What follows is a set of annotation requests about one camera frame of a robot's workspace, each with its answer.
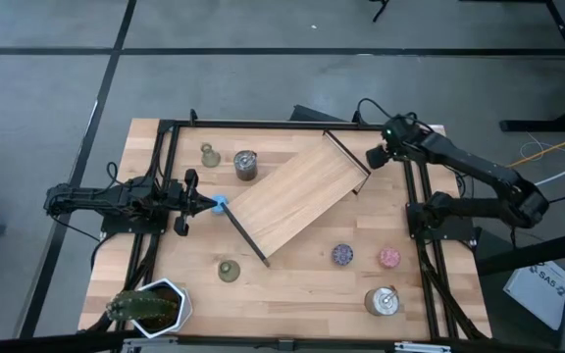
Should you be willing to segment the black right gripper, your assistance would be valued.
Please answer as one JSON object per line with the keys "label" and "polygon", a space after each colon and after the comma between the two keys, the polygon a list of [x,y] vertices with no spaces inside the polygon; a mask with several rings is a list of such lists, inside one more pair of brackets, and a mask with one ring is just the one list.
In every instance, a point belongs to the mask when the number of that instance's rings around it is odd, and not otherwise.
{"label": "black right gripper", "polygon": [[418,153],[414,140],[423,135],[419,122],[411,115],[397,115],[382,127],[383,142],[366,152],[366,160],[372,170],[383,167],[390,160],[411,160]]}

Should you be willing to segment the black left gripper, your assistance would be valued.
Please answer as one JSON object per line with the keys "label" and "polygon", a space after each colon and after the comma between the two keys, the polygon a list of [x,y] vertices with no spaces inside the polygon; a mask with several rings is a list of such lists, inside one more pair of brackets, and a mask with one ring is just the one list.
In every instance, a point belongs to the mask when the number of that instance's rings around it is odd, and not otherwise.
{"label": "black left gripper", "polygon": [[217,200],[204,195],[198,195],[196,186],[199,177],[195,169],[185,172],[183,181],[171,179],[167,189],[167,208],[180,214],[176,217],[174,231],[180,236],[187,236],[189,226],[186,222],[187,216],[193,216],[196,212],[197,200],[201,204],[197,206],[199,212],[215,208]]}

